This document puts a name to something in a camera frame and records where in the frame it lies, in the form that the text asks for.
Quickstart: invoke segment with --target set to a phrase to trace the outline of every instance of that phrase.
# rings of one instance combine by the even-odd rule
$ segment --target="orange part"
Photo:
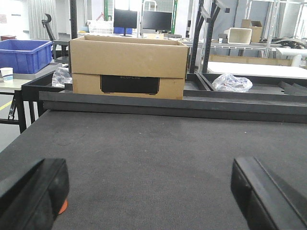
[[[65,212],[65,210],[67,209],[68,206],[68,201],[65,200],[64,204],[62,205],[61,209],[59,210],[59,215],[62,214],[63,212]]]

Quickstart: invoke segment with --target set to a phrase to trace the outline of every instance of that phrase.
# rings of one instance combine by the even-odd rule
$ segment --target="white basket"
[[[113,34],[113,21],[88,20],[90,34],[111,35]]]

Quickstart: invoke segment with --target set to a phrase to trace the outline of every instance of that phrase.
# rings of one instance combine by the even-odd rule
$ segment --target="beige box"
[[[241,28],[249,28],[252,30],[251,42],[258,43],[260,41],[262,35],[262,24],[260,21],[242,19]]]
[[[188,47],[178,41],[86,35],[70,53],[74,93],[183,97]]]
[[[234,27],[224,31],[224,34],[227,34],[229,44],[248,45],[250,43],[251,33],[251,29]]]

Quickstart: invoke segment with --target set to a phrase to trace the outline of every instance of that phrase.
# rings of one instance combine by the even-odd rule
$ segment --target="floor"
[[[7,118],[10,106],[12,101],[11,95],[1,95],[0,96],[0,118]],[[37,106],[36,103],[34,105],[35,109],[35,117],[38,118],[37,114]],[[29,104],[28,102],[24,103],[24,111],[27,127],[31,125],[30,113],[29,113]],[[15,112],[15,119],[18,119],[17,110]],[[13,140],[15,140],[20,135],[19,126],[18,125],[8,125],[8,124],[0,124],[0,152],[4,150]]]

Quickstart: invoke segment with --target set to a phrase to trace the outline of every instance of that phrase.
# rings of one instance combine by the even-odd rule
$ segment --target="yellow floor line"
[[[6,104],[4,104],[3,106],[0,107],[0,111],[1,111],[2,109],[4,109],[4,108],[8,107],[8,106],[11,105],[11,104],[12,104],[12,101],[7,102]]]

